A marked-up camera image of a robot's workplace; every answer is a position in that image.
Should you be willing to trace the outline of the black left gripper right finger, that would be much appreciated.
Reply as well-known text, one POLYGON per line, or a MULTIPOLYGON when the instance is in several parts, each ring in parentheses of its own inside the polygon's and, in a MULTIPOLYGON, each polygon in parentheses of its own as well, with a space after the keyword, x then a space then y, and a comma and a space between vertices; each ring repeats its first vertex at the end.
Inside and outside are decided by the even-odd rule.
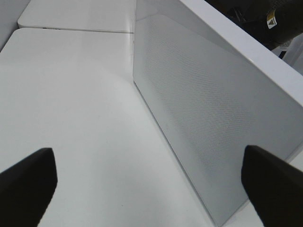
POLYGON ((265 227, 303 225, 303 173, 261 147, 247 145, 241 183, 265 227))

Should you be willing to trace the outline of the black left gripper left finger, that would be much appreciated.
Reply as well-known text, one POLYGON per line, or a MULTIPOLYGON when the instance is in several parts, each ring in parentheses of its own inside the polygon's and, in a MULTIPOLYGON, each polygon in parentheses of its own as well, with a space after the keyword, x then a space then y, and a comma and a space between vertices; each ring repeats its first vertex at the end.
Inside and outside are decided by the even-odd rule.
POLYGON ((39 225, 58 183, 52 148, 41 148, 0 174, 0 225, 39 225))

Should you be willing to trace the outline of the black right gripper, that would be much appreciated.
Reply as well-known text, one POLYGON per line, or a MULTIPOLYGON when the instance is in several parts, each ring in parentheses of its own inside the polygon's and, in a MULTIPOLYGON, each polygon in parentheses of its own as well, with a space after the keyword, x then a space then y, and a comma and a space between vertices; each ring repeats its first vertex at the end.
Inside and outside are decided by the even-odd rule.
POLYGON ((208 0, 269 50, 303 33, 301 0, 208 0))

